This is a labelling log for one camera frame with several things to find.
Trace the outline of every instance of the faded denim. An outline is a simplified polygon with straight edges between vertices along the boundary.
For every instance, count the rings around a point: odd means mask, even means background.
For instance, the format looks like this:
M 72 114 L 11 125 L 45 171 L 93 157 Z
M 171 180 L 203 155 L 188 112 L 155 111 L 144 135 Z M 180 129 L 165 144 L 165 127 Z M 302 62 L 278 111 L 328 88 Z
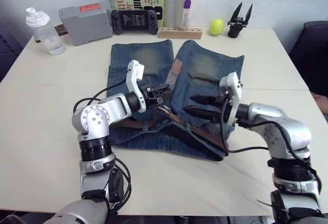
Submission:
M 219 136 L 218 125 L 190 116 L 182 108 L 186 105 L 197 105 L 200 108 L 214 109 L 211 106 L 194 103 L 190 100 L 190 96 L 195 94 L 219 95 L 221 93 L 219 82 L 222 77 L 234 71 L 240 77 L 243 56 L 225 56 L 204 49 L 193 40 L 188 40 L 180 48 L 176 58 L 182 62 L 182 67 L 171 99 L 166 102 L 166 105 L 171 107 L 172 112 L 187 124 Z M 108 86 L 125 78 L 128 63 L 133 59 L 145 66 L 143 79 L 139 85 L 149 81 L 154 86 L 163 84 L 174 61 L 172 42 L 166 40 L 149 44 L 113 45 Z M 119 92 L 127 93 L 126 85 L 123 84 L 108 90 L 107 96 Z M 219 148 L 192 134 L 188 127 L 184 129 L 168 120 L 162 113 L 158 116 L 156 125 L 148 129 L 147 121 L 154 118 L 156 112 L 157 109 L 153 108 L 144 113 L 133 114 L 132 119 L 144 122 L 143 129 L 111 128 L 111 143 L 128 149 L 164 150 L 210 160 L 223 159 L 224 152 Z M 234 127 L 225 126 L 226 138 L 233 130 Z

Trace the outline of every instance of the white thermos bottle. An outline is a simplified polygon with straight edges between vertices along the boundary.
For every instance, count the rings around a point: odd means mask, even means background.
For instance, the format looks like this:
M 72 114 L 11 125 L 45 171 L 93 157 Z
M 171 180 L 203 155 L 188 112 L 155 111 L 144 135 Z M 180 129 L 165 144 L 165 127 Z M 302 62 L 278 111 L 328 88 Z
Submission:
M 174 27 L 187 28 L 192 15 L 195 0 L 176 0 Z
M 41 43 L 52 55 L 58 55 L 65 51 L 65 45 L 50 22 L 50 17 L 43 11 L 35 11 L 34 8 L 26 10 L 26 24 L 33 29 L 35 40 Z

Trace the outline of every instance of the white table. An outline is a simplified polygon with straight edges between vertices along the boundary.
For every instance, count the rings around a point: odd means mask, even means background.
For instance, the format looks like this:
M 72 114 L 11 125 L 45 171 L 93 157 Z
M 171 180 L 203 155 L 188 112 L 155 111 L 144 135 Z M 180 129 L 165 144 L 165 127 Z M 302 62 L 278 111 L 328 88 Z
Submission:
M 107 84 L 111 45 L 161 41 L 129 33 L 47 54 L 34 40 L 25 47 L 0 84 L 0 209 L 56 212 L 79 199 L 79 147 L 71 125 L 74 103 Z M 174 53 L 184 40 L 173 41 Z M 244 54 L 243 103 L 282 108 L 312 131 L 313 167 L 323 181 L 323 210 L 328 211 L 328 125 L 307 86 L 271 29 L 244 29 L 238 39 L 203 34 L 197 42 L 230 56 Z M 261 137 L 236 128 L 232 149 L 264 145 Z M 269 215 L 274 190 L 266 151 L 231 154 L 222 162 L 160 151 L 114 149 L 130 169 L 132 195 L 120 214 Z

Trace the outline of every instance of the plastic water bottle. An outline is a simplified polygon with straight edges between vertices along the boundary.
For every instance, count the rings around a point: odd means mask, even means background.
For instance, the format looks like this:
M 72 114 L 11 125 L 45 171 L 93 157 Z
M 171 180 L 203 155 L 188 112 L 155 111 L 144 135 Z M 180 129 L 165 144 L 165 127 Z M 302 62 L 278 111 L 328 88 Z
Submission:
M 65 51 L 65 45 L 50 22 L 50 16 L 43 11 L 35 11 L 34 8 L 26 10 L 26 24 L 33 29 L 35 39 L 41 43 L 52 55 L 58 55 Z

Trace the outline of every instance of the yellow ball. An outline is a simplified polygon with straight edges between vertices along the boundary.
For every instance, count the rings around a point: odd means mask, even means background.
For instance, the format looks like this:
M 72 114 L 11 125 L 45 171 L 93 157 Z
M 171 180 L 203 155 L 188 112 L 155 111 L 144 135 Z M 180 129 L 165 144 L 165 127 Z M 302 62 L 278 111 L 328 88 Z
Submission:
M 210 25 L 210 33 L 212 35 L 220 34 L 224 29 L 224 22 L 221 19 L 215 19 Z

